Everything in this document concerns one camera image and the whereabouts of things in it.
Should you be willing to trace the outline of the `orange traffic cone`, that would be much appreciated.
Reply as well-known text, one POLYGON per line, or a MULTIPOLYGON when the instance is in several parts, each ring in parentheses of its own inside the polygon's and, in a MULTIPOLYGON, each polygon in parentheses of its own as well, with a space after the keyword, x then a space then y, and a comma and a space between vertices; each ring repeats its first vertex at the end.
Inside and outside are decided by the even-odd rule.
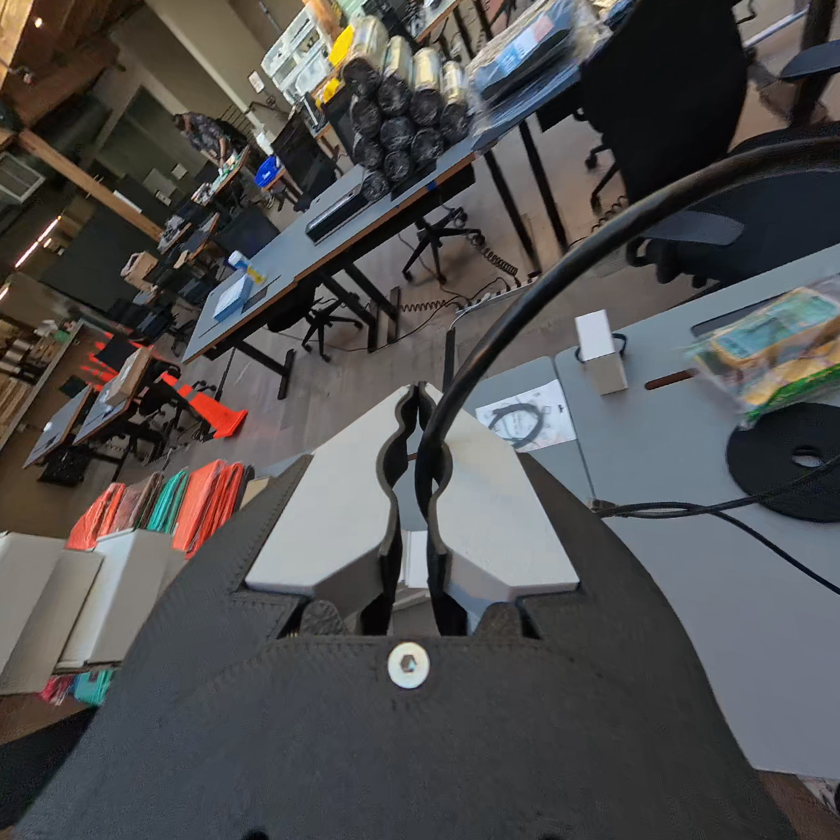
POLYGON ((248 416, 247 410, 235 411, 220 402, 211 389, 200 391, 173 374, 162 373, 157 381, 173 392, 178 406, 197 418, 211 438, 235 436, 248 416))

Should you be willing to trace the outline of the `white power strip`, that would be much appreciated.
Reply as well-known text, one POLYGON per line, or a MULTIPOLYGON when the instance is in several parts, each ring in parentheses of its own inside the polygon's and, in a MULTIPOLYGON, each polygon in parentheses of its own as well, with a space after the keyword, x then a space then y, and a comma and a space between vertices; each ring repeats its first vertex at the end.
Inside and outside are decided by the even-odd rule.
POLYGON ((504 289, 485 291, 480 296, 478 296, 478 298, 472 300, 470 303, 467 303, 464 307, 460 308, 458 310, 458 315, 467 314, 468 312, 479 308, 483 308, 499 300, 506 301, 512 296, 515 296, 520 292, 529 289, 531 286, 531 278, 527 278, 526 281, 519 283, 519 285, 514 284, 514 286, 512 287, 506 287, 504 289))

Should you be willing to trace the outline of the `packaged yellow multimeter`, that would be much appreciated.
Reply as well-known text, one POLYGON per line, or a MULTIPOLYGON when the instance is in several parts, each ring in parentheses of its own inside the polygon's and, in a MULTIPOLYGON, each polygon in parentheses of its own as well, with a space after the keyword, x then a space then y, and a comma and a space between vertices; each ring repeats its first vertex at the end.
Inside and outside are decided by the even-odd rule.
POLYGON ((835 392, 839 385, 839 277, 794 288, 686 348, 694 375, 727 397, 738 426, 835 392))

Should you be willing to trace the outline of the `small grey desk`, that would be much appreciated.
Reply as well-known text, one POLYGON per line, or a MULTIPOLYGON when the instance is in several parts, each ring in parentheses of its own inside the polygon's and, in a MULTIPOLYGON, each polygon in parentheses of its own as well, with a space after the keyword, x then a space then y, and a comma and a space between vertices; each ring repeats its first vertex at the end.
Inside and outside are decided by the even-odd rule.
POLYGON ((42 465, 65 445, 82 444, 125 414, 133 404, 140 382, 154 358, 150 346, 140 347, 100 391, 86 385, 54 414, 29 452, 23 469, 42 465))

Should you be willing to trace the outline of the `black bar device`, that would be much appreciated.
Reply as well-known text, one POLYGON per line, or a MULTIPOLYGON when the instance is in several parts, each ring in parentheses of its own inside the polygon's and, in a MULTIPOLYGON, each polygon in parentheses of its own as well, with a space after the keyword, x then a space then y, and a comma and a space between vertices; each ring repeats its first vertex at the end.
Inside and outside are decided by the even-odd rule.
POLYGON ((313 243, 319 243, 330 236, 333 231, 341 228, 362 213, 368 203, 369 201, 364 195, 363 184, 358 183, 307 224, 306 236, 313 243))

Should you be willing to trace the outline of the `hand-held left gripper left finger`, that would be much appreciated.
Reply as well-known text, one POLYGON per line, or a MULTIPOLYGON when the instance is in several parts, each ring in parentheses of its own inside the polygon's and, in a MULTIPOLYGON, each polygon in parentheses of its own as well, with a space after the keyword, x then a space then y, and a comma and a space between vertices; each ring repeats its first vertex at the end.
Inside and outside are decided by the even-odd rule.
POLYGON ((395 485, 418 404, 417 385, 401 386, 304 458, 247 589, 329 602, 362 634, 386 634, 403 563, 395 485))

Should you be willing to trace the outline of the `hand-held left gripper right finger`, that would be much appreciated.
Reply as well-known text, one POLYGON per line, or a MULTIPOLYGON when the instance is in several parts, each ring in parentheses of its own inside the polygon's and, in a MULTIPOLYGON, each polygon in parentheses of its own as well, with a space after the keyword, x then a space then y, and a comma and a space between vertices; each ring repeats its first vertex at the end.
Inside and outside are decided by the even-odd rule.
POLYGON ((580 576, 515 449, 463 410, 437 438, 444 395, 431 385, 420 394, 420 506, 438 631, 468 635, 495 604, 577 590, 580 576))

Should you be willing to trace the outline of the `stack of orange teal bags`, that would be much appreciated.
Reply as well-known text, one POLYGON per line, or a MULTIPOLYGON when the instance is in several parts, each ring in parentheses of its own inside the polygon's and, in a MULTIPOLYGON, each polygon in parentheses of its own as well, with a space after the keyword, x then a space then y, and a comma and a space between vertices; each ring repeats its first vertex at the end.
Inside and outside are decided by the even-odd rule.
MULTIPOLYGON (((114 482, 77 520, 65 547, 92 550, 110 534, 146 530, 169 535, 172 547, 184 552, 186 564, 231 519, 252 476, 252 468, 242 463, 217 459, 194 471, 180 470, 168 479, 154 472, 132 485, 114 482)), ((55 675, 38 698, 56 707, 67 697, 99 706, 120 665, 55 675)))

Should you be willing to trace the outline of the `white storage bins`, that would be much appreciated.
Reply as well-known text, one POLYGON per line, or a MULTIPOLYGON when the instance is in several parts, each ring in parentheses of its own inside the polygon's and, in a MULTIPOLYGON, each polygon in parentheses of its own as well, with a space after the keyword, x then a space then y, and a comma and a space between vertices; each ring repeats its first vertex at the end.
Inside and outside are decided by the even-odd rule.
POLYGON ((306 2, 261 61, 261 69, 293 108, 333 73, 333 22, 331 13, 323 15, 315 2, 306 2))

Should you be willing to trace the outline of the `yellow storage bins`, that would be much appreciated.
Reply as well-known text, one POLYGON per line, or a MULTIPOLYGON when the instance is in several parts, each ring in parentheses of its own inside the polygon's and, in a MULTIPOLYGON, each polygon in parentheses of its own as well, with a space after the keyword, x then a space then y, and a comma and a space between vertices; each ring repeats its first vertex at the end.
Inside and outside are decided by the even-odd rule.
POLYGON ((322 110, 343 86, 343 65, 347 60, 354 37, 354 26, 349 24, 335 40, 329 53, 331 69, 328 75, 314 89, 312 94, 318 110, 322 110))

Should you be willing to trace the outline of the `plastic-wrapped black package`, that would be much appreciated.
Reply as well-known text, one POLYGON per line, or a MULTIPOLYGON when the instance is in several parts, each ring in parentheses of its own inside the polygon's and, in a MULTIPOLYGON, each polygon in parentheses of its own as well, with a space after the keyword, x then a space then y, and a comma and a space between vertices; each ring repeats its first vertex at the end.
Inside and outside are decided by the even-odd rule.
POLYGON ((575 83, 606 39, 589 2, 531 5, 467 66, 473 149, 484 150, 575 83))

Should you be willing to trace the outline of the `stack of white boxes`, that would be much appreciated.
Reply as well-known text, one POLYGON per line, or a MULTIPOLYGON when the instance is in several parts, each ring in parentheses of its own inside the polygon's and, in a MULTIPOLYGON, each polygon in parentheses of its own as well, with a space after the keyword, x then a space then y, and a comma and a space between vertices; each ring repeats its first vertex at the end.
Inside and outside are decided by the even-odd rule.
POLYGON ((53 676, 122 663, 184 564, 184 552, 159 532, 116 532, 85 551, 3 532, 2 696, 39 693, 53 676))

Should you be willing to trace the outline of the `stack of dark rolled mats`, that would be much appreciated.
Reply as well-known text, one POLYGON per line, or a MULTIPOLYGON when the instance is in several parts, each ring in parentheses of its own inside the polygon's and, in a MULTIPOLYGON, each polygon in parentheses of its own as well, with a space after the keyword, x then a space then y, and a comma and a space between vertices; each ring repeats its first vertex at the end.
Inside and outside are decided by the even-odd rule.
POLYGON ((351 93, 352 156, 363 170, 356 193, 372 204, 465 141, 474 109, 466 70, 456 60, 389 35, 372 14, 356 16, 350 26, 341 80, 351 93))

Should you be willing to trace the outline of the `blue box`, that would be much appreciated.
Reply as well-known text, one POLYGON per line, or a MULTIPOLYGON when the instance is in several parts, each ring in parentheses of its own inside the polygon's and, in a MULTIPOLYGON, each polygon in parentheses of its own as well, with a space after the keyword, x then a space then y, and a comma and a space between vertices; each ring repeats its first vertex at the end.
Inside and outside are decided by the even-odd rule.
POLYGON ((251 296, 253 286, 254 279, 248 270, 235 272, 215 302, 213 320, 223 322, 241 312, 251 296))

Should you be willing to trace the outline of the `white cardboard mailer box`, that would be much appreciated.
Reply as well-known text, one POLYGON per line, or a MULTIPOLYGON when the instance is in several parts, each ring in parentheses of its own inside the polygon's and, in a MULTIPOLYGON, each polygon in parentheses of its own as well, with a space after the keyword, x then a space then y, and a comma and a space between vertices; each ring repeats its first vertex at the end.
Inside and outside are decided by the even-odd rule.
POLYGON ((625 391, 627 336, 613 331, 604 309, 575 318, 574 325, 579 342, 575 359, 584 366, 596 393, 605 396, 625 391))

